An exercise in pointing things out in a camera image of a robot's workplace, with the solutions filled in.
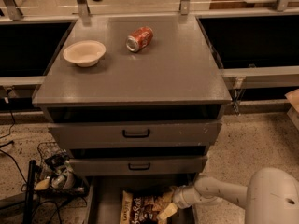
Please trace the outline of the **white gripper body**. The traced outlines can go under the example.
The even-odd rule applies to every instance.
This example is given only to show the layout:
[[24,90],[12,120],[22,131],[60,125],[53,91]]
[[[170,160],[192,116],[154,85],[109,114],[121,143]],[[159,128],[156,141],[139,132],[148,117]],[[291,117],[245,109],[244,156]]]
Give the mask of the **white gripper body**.
[[173,195],[173,203],[179,209],[186,209],[194,204],[194,187],[193,186],[180,186]]

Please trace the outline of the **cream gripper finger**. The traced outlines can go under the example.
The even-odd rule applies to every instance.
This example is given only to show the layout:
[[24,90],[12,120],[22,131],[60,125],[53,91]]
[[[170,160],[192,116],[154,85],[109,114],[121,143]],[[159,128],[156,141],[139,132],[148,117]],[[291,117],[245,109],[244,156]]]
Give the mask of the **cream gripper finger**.
[[174,203],[168,204],[157,216],[159,221],[167,220],[173,216],[178,210],[178,207]]

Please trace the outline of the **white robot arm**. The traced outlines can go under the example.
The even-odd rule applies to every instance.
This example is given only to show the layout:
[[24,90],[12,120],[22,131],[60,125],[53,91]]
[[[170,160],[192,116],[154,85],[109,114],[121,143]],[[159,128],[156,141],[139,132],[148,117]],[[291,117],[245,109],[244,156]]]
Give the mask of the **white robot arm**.
[[247,186],[199,175],[192,185],[175,189],[172,202],[157,216],[167,220],[177,210],[223,199],[245,210],[245,224],[299,224],[299,181],[276,168],[257,171]]

